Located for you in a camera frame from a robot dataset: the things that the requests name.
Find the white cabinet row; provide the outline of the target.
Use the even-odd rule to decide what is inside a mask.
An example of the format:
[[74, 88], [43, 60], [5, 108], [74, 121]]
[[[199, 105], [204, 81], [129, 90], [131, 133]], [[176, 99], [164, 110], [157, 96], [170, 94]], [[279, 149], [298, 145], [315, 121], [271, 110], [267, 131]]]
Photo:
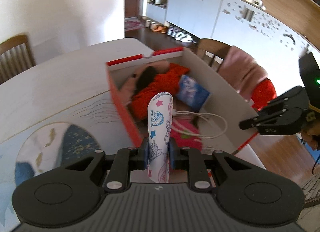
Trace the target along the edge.
[[319, 58], [319, 49], [302, 34], [243, 0], [167, 0], [166, 7], [148, 3], [146, 15], [200, 39], [238, 46], [257, 59], [271, 52], [293, 59], [304, 51]]

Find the wooden chair with scarf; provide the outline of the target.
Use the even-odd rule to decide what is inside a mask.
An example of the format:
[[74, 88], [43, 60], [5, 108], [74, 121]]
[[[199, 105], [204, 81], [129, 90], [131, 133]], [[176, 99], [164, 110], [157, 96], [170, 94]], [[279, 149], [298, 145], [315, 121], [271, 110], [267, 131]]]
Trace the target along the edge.
[[230, 45], [221, 41], [201, 39], [197, 46], [196, 55], [217, 72], [230, 48]]

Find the white cardboard box red rim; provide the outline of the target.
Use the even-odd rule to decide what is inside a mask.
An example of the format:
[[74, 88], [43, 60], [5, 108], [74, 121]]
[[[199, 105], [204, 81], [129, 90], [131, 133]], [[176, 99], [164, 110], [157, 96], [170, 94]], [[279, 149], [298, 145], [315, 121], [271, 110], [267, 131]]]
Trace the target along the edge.
[[223, 119], [214, 118], [210, 124], [200, 121], [199, 129], [202, 134], [217, 135], [223, 130], [225, 124], [228, 125], [227, 131], [222, 136], [203, 141], [204, 151], [212, 152], [214, 149], [220, 149], [263, 168], [263, 163], [249, 145], [257, 135], [257, 129], [242, 130], [239, 128], [240, 121], [257, 116], [255, 110], [202, 59], [191, 50], [182, 47], [156, 51], [150, 57], [139, 54], [107, 62], [106, 71], [111, 97], [132, 145], [139, 147], [148, 132], [145, 128], [137, 126], [137, 121], [134, 120], [132, 114], [121, 104], [119, 88], [140, 66], [162, 60], [189, 68], [190, 76], [211, 93], [203, 111], [220, 115]]

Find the wooden chair far side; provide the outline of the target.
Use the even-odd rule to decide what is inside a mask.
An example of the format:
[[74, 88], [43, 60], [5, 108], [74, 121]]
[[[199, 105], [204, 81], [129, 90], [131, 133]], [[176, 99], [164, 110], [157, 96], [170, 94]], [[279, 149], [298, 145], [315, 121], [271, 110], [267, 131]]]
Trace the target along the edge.
[[20, 34], [9, 38], [1, 43], [0, 49], [1, 84], [36, 66], [27, 34]]

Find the blue picture book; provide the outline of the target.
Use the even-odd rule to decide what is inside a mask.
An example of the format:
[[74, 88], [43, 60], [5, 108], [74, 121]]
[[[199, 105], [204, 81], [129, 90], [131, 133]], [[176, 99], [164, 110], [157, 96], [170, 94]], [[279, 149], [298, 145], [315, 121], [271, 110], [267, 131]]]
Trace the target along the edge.
[[210, 98], [211, 93], [201, 86], [195, 79], [188, 75], [182, 75], [179, 81], [179, 91], [176, 97], [194, 112], [199, 112], [206, 101]]

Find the cartoon print paper roll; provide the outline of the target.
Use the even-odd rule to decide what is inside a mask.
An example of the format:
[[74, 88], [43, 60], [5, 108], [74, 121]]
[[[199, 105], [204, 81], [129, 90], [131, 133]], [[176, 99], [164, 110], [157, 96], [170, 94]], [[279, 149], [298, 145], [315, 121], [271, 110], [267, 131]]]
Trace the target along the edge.
[[168, 92], [156, 94], [148, 104], [148, 177], [155, 183], [169, 181], [169, 139], [173, 97]]

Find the pink fluffy plush ball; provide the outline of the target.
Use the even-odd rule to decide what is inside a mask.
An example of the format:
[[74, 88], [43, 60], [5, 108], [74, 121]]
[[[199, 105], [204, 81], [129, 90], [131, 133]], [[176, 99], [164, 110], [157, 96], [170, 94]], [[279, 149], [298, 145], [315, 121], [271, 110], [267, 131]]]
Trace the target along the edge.
[[170, 136], [174, 138], [178, 147], [190, 147], [202, 150], [202, 140], [194, 136], [199, 134], [199, 130], [188, 120], [174, 118], [171, 125]]

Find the pink fringed scarf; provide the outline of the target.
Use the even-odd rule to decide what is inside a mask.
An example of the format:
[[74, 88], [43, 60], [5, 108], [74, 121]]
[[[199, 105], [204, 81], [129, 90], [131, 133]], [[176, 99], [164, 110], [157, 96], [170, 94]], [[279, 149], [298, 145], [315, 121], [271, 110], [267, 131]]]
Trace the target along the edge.
[[245, 100], [250, 100], [256, 86], [267, 78], [267, 72], [248, 53], [232, 46], [218, 71]]

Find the pink knitted headband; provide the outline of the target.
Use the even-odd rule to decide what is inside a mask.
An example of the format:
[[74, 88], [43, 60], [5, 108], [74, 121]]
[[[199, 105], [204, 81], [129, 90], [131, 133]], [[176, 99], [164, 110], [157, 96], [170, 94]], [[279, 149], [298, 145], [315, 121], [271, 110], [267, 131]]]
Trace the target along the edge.
[[157, 74], [164, 74], [169, 70], [167, 60], [144, 64], [137, 68], [120, 88], [120, 101], [124, 106], [131, 103], [131, 98], [153, 82]]

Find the red cushion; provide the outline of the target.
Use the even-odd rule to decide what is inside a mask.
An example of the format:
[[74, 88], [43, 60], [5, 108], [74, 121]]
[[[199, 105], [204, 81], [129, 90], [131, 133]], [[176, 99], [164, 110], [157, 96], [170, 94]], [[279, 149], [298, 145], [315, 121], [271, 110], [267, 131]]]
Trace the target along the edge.
[[260, 111], [277, 97], [276, 90], [272, 81], [268, 78], [260, 82], [252, 92], [251, 100], [253, 101], [252, 108]]

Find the patterned door rug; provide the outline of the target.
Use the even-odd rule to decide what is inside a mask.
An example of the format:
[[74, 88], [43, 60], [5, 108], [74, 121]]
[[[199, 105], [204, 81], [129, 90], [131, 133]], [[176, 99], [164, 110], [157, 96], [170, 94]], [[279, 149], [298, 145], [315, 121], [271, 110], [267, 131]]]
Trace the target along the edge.
[[145, 22], [140, 17], [128, 17], [124, 20], [125, 32], [142, 29], [145, 27]]

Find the red garment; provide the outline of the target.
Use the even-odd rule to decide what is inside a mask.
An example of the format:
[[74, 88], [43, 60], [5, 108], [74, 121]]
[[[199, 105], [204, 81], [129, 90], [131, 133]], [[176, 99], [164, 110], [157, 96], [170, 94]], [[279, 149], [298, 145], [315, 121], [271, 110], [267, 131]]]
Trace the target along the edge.
[[179, 64], [170, 63], [169, 69], [163, 74], [156, 74], [148, 86], [133, 95], [129, 109], [133, 117], [142, 121], [147, 118], [147, 109], [150, 100], [161, 92], [176, 95], [179, 91], [179, 81], [182, 75], [189, 73], [190, 69]]

